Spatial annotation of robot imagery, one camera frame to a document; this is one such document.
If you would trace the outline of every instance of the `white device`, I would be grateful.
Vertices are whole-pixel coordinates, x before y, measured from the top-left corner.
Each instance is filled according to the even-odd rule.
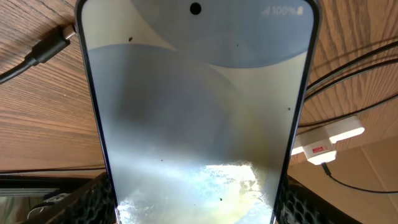
[[[307,160],[315,165],[336,159],[336,149],[332,144],[364,132],[365,128],[357,116],[322,126],[296,136],[292,155],[304,152]]]

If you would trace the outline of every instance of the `black wire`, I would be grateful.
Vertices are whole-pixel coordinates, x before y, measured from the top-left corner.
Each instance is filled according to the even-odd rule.
[[[393,47],[397,47],[398,46],[398,41],[395,41],[391,44],[387,44],[385,46],[382,46],[376,50],[372,50],[371,52],[368,52],[362,56],[359,56],[358,58],[334,69],[333,71],[327,73],[326,75],[322,76],[321,78],[319,78],[318,80],[315,80],[313,83],[309,84],[307,87],[307,92],[312,91],[314,88],[316,88],[317,86],[321,85],[322,83],[327,82],[328,80],[330,80],[331,78],[333,78],[335,75],[340,74],[344,69],[349,68],[369,57],[372,57],[378,53],[381,53],[383,51],[389,50]]]
[[[330,177],[332,180],[334,180],[335,182],[337,182],[337,183],[339,183],[339,184],[341,184],[341,185],[344,185],[344,186],[346,186],[346,187],[349,187],[349,188],[351,188],[351,189],[360,190],[360,191],[363,191],[363,192],[375,193],[375,194],[398,194],[398,191],[396,191],[396,190],[395,190],[395,191],[368,190],[368,189],[362,189],[362,188],[359,188],[359,187],[354,187],[354,186],[351,186],[351,185],[342,183],[342,182],[340,182],[339,180],[336,180],[336,179],[331,175],[331,172],[330,172],[328,166],[326,165],[326,163],[324,163],[324,162],[322,163],[322,168],[323,168],[323,170],[325,171],[326,175],[327,175],[328,177]]]
[[[34,61],[28,58],[21,62],[19,65],[15,66],[14,68],[4,72],[0,75],[0,84],[5,83],[6,81],[20,75],[24,71],[28,70],[31,66],[33,66]]]
[[[7,170],[0,171],[1,174],[21,174],[26,172],[58,172],[58,171],[90,171],[90,170],[103,170],[105,167],[97,168],[74,168],[74,169],[31,169],[31,170]]]
[[[327,85],[324,85],[321,88],[313,91],[312,93],[310,93],[308,96],[305,97],[304,101],[307,101],[307,100],[313,98],[315,95],[319,94],[320,92],[325,91],[326,89],[328,89],[328,88],[330,88],[330,87],[332,87],[332,86],[334,86],[334,85],[336,85],[336,84],[338,84],[338,83],[340,83],[342,81],[345,81],[345,80],[347,80],[349,78],[353,78],[353,77],[355,77],[357,75],[360,75],[360,74],[362,74],[364,72],[368,72],[368,71],[371,71],[373,69],[376,69],[376,68],[379,68],[379,67],[383,67],[383,66],[386,66],[386,65],[390,65],[390,64],[393,64],[393,63],[397,63],[397,62],[398,62],[398,58],[395,58],[395,59],[387,60],[385,62],[380,62],[380,63],[374,64],[374,65],[368,66],[366,68],[362,68],[362,69],[360,69],[358,71],[355,71],[353,73],[345,75],[345,76],[343,76],[341,78],[338,78],[338,79],[334,80],[333,82],[330,82]]]
[[[374,103],[374,104],[372,104],[370,106],[362,108],[360,110],[357,110],[357,111],[354,111],[354,112],[350,112],[350,113],[347,113],[347,114],[343,114],[343,115],[340,115],[340,116],[337,116],[337,117],[334,117],[334,118],[326,119],[326,120],[323,120],[323,121],[316,121],[316,122],[312,122],[312,123],[299,124],[298,127],[299,128],[307,128],[307,127],[311,127],[311,126],[316,126],[316,125],[320,125],[320,124],[329,123],[329,122],[332,122],[332,121],[338,121],[340,119],[344,119],[344,118],[350,117],[350,116],[352,116],[354,114],[358,114],[358,113],[361,113],[363,111],[370,110],[370,109],[372,109],[372,108],[374,108],[376,106],[379,106],[379,105],[381,105],[383,103],[386,103],[386,102],[388,102],[390,100],[393,100],[393,99],[395,99],[397,97],[398,97],[398,93],[396,93],[396,94],[394,94],[394,95],[392,95],[390,97],[387,97],[386,99],[381,100],[381,101],[379,101],[377,103]]]

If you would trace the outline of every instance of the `usb cable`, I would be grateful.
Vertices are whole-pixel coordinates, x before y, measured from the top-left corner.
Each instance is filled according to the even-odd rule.
[[[18,76],[31,66],[48,61],[70,45],[69,39],[75,34],[75,27],[71,24],[66,27],[58,26],[54,28],[45,39],[32,47],[32,51],[25,56],[23,62],[0,75],[0,84]]]
[[[331,172],[330,172],[330,170],[329,170],[329,168],[328,168],[328,165],[326,165],[326,163],[322,162],[321,165],[322,165],[323,170],[325,171],[325,174],[326,174],[328,177],[330,177],[330,179],[334,180],[335,182],[337,182],[337,183],[339,183],[339,184],[341,184],[341,185],[343,185],[343,186],[349,187],[349,188],[351,188],[351,189],[360,190],[360,191],[363,191],[363,192],[375,193],[375,194],[398,194],[398,190],[393,190],[393,191],[368,190],[368,189],[362,189],[362,188],[360,188],[360,187],[354,187],[354,186],[345,184],[345,183],[340,182],[339,180],[335,179],[335,178],[331,175]]]

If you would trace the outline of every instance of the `wood grain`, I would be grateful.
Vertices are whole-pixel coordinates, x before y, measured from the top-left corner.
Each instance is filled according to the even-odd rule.
[[[398,137],[340,152],[328,163],[334,178],[371,190],[397,190]],[[337,184],[320,166],[302,163],[287,173],[361,223],[398,223],[398,195],[369,194]]]
[[[322,26],[309,83],[340,65],[398,40],[397,1],[322,1]],[[345,73],[397,58],[398,47],[385,51]],[[398,92],[398,64],[378,68],[320,93],[305,103],[300,123],[333,118],[359,110]],[[338,151],[398,135],[398,100],[358,115],[365,132],[340,141]],[[309,128],[300,128],[298,133]],[[290,165],[306,161],[292,156]]]
[[[398,39],[398,2],[322,4],[322,26],[310,82],[361,54]],[[46,32],[73,21],[75,1],[10,0],[0,5],[0,72],[18,64]],[[394,58],[392,49],[367,65]],[[305,104],[300,122],[332,118],[398,91],[398,65],[341,83]],[[366,132],[338,150],[398,135],[398,100],[359,116]],[[0,87],[0,170],[103,164],[78,40],[46,64]],[[303,161],[292,158],[292,164]]]

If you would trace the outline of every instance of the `red label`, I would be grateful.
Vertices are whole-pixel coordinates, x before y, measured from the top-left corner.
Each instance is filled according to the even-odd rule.
[[[327,150],[328,148],[325,146],[325,147],[323,147],[323,146],[319,146],[319,147],[316,147],[316,148],[314,148],[314,149],[312,149],[312,152],[313,153],[317,153],[317,152],[322,152],[322,151],[325,151],[325,150]]]

